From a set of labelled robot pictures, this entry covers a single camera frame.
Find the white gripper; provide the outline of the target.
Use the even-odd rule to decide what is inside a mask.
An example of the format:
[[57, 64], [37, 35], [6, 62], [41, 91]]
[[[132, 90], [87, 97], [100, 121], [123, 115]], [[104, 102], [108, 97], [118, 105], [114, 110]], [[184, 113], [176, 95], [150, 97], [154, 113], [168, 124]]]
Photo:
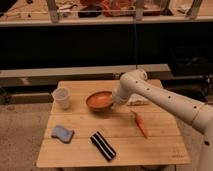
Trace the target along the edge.
[[116, 105], [124, 105], [128, 101], [129, 96], [126, 93], [114, 90], [112, 92], [112, 102]]

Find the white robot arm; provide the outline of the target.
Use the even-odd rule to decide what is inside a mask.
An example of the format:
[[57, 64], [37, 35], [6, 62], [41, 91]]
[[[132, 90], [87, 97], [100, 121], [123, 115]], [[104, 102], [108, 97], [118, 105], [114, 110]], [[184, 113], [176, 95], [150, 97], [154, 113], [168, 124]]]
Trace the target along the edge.
[[143, 69], [124, 73], [112, 101], [123, 105], [138, 94], [190, 125], [203, 135], [197, 171], [213, 171], [213, 106], [154, 86], [147, 79]]

